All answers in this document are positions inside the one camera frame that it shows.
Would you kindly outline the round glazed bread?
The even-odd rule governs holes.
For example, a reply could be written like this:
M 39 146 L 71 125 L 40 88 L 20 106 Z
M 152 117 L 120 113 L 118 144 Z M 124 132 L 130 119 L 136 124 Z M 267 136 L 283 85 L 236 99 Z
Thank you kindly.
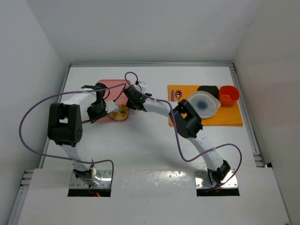
M 110 112 L 108 115 L 111 119 L 115 121 L 124 121 L 128 118 L 128 108 L 124 104 L 120 104 L 119 111 L 117 112 Z

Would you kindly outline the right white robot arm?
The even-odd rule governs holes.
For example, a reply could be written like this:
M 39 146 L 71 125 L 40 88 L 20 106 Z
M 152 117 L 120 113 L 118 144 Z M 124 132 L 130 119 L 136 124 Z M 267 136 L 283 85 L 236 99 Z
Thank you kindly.
M 127 107 L 148 113 L 157 113 L 171 119 L 176 137 L 189 140 L 203 157 L 211 178 L 221 184 L 230 171 L 230 166 L 208 140 L 203 131 L 202 119 L 187 100 L 171 102 L 155 99 L 149 93 L 141 93 L 134 86 L 127 86 L 123 93 L 127 97 Z

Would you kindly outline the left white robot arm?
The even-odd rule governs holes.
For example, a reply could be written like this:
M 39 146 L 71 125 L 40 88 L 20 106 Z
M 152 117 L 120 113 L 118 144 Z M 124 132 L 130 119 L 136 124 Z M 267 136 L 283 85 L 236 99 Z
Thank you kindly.
M 84 143 L 82 116 L 87 116 L 92 124 L 111 112 L 119 110 L 115 101 L 105 101 L 107 86 L 97 83 L 84 85 L 83 91 L 69 100 L 50 105 L 48 138 L 66 152 L 73 164 L 73 173 L 82 183 L 96 187 L 101 178 L 97 175 L 95 162 L 88 155 Z

